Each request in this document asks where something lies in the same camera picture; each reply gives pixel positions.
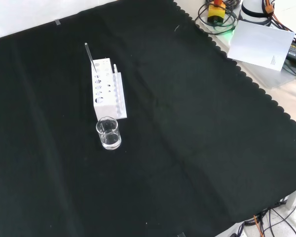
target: white paper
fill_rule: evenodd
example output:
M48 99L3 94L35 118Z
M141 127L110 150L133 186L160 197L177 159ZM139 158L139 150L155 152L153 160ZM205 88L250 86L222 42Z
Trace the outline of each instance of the white paper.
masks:
M239 21L228 58L280 71L293 39L293 32Z

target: black cloth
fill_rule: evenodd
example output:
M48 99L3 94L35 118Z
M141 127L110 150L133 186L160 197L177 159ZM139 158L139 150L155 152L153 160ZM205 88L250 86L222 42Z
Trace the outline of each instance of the black cloth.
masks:
M172 0L0 39L0 237L213 237L296 190L296 123ZM121 146L91 67L122 72Z

